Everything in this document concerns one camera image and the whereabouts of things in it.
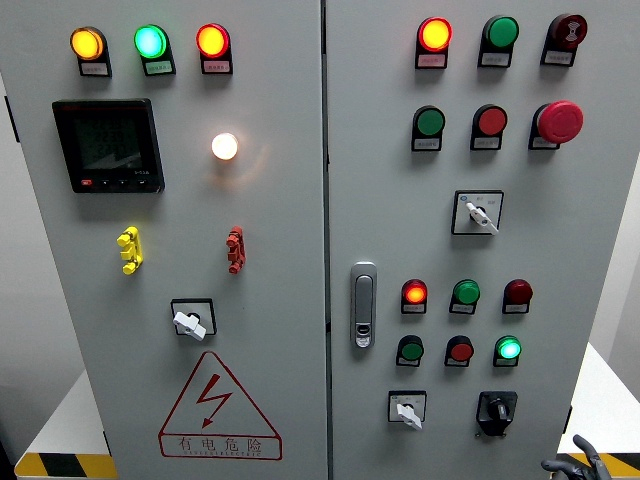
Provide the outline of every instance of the warning sign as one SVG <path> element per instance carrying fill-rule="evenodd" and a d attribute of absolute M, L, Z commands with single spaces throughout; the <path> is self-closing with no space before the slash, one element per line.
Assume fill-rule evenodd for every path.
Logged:
<path fill-rule="evenodd" d="M 282 439 L 231 370 L 204 352 L 158 434 L 165 457 L 282 460 Z"/>

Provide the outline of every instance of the yellow indicator light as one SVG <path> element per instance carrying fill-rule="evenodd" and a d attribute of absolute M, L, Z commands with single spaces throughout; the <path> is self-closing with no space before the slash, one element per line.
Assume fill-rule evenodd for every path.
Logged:
<path fill-rule="evenodd" d="M 211 142 L 213 154 L 220 160 L 231 160 L 238 153 L 238 139 L 230 133 L 221 133 Z"/>
<path fill-rule="evenodd" d="M 198 30 L 196 45 L 205 57 L 220 57 L 229 48 L 229 34 L 220 25 L 210 23 Z"/>
<path fill-rule="evenodd" d="M 420 43 L 430 52 L 440 52 L 449 46 L 453 29 L 444 18 L 427 18 L 420 27 Z"/>
<path fill-rule="evenodd" d="M 80 60 L 95 60 L 104 52 L 102 34 L 93 27 L 75 29 L 70 41 L 71 49 Z"/>

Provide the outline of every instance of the illuminated orange light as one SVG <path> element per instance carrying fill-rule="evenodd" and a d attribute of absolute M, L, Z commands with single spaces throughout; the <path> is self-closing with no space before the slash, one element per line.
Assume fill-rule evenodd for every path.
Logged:
<path fill-rule="evenodd" d="M 229 48 L 229 34 L 220 25 L 210 23 L 203 25 L 196 34 L 196 45 L 205 57 L 217 58 Z"/>
<path fill-rule="evenodd" d="M 444 18 L 427 18 L 420 26 L 418 38 L 420 44 L 430 52 L 440 52 L 449 46 L 453 29 Z"/>
<path fill-rule="evenodd" d="M 95 60 L 104 52 L 102 35 L 91 27 L 75 29 L 70 42 L 71 49 L 81 60 Z"/>
<path fill-rule="evenodd" d="M 413 286 L 405 293 L 405 298 L 411 303 L 422 303 L 427 298 L 427 289 L 422 286 Z"/>

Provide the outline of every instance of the green push button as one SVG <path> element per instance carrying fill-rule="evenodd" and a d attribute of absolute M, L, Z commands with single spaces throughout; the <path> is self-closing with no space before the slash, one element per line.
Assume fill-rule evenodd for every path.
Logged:
<path fill-rule="evenodd" d="M 462 280 L 453 288 L 453 296 L 464 305 L 471 305 L 480 298 L 480 287 L 473 280 Z"/>
<path fill-rule="evenodd" d="M 505 48 L 512 45 L 518 38 L 518 22 L 511 17 L 498 17 L 489 20 L 487 40 L 497 48 Z"/>
<path fill-rule="evenodd" d="M 420 359 L 423 353 L 422 345 L 418 345 L 417 343 L 409 343 L 402 347 L 402 358 L 409 361 Z"/>
<path fill-rule="evenodd" d="M 429 108 L 418 117 L 418 130 L 423 135 L 436 135 L 444 128 L 444 115 L 437 108 Z"/>

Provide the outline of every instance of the digital display screen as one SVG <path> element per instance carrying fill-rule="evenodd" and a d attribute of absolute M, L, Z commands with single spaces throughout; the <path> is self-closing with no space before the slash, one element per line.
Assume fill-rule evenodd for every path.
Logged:
<path fill-rule="evenodd" d="M 136 124 L 132 118 L 75 118 L 73 126 L 86 170 L 141 169 Z"/>

